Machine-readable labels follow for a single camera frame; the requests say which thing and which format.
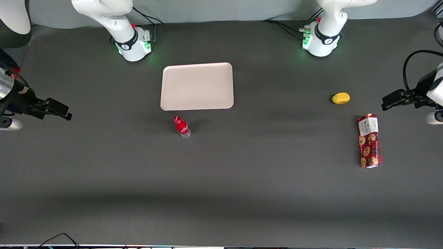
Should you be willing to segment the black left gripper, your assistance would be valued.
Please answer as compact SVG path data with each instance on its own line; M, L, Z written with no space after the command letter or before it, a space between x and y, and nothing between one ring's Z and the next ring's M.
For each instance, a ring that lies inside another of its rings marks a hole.
M436 76L436 70L426 74L419 79L414 89L409 88L410 95L414 95L415 98L407 98L407 91L403 89L395 90L391 93L392 98L382 98L381 108L383 111L387 111L397 106L406 106L413 104L415 108L421 108L423 106L429 106L436 108L435 101L427 97L427 92L430 90Z

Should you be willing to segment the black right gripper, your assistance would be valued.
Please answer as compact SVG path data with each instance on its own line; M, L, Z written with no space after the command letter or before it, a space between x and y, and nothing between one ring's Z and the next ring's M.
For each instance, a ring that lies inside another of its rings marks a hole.
M24 94L19 94L12 89L8 94L2 93L2 117L25 114L40 120L43 120L47 115L57 116L64 120L72 119L69 107L65 104L53 98L48 98L46 99L46 108L43 108L41 106L42 102L43 100L37 98L32 89Z

